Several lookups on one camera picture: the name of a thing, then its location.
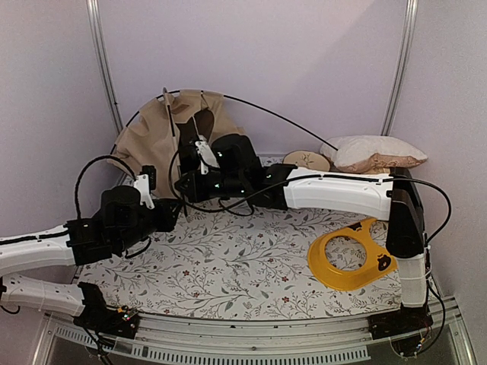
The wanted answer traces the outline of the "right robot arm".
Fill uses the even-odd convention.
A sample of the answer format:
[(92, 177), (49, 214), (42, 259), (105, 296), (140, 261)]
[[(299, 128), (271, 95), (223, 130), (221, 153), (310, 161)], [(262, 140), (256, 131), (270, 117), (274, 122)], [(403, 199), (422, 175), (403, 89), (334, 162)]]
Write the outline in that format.
[(264, 167), (250, 139), (231, 134), (209, 144), (198, 139), (181, 154), (194, 161), (178, 180), (173, 194), (188, 202), (240, 198), (251, 205), (279, 210), (322, 208), (363, 214), (389, 224), (387, 256), (393, 258), (402, 286), (402, 309), (393, 316), (401, 332), (422, 321), (427, 302), (427, 254), (424, 208), (410, 172), (393, 168), (379, 176), (331, 173), (275, 163)]

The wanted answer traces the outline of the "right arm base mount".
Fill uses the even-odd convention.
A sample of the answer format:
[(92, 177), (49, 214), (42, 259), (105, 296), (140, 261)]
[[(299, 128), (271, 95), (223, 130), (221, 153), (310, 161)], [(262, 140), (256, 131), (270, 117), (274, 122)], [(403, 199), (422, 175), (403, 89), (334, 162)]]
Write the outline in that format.
[(401, 357), (415, 357), (419, 354), (431, 334), (432, 325), (428, 304), (414, 308), (401, 305), (398, 310), (368, 317), (368, 331), (374, 340), (414, 332), (412, 337), (391, 342), (393, 351)]

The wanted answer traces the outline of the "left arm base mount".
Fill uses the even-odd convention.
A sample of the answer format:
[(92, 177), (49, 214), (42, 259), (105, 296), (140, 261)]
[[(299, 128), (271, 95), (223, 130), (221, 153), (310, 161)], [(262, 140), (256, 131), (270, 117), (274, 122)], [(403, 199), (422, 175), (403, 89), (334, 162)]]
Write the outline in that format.
[(79, 282), (84, 309), (79, 316), (73, 317), (73, 323), (97, 335), (107, 334), (121, 338), (134, 339), (140, 323), (138, 310), (127, 305), (116, 309), (109, 308), (103, 294), (95, 284)]

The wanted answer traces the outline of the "beige fabric pet tent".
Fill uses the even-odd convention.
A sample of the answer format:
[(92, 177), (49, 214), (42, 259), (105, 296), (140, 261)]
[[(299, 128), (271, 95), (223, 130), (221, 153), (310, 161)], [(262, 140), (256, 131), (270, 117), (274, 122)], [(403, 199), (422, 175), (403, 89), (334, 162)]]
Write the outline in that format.
[[(244, 133), (224, 107), (222, 94), (205, 90), (182, 90), (177, 96), (168, 95), (170, 110), (175, 124), (179, 146), (191, 138), (203, 135), (211, 144), (229, 134)], [(154, 98), (139, 110), (139, 119), (126, 126), (115, 141), (112, 155), (123, 160), (135, 173), (144, 165), (152, 165), (157, 171), (157, 185), (153, 191), (158, 198), (172, 198), (168, 173), (179, 176), (175, 161), (170, 160), (176, 151), (167, 116), (164, 99)]]

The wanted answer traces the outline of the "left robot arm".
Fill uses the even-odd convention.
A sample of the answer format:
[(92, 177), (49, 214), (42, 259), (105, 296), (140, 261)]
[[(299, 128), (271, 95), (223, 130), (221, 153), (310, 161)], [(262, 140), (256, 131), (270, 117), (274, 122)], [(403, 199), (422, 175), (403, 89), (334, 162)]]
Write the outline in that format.
[(171, 232), (180, 203), (151, 199), (131, 186), (102, 193), (100, 209), (40, 233), (1, 240), (1, 303), (84, 316), (97, 330), (113, 324), (113, 314), (93, 284), (56, 284), (26, 278), (23, 271), (49, 266), (82, 266), (126, 256), (155, 232)]

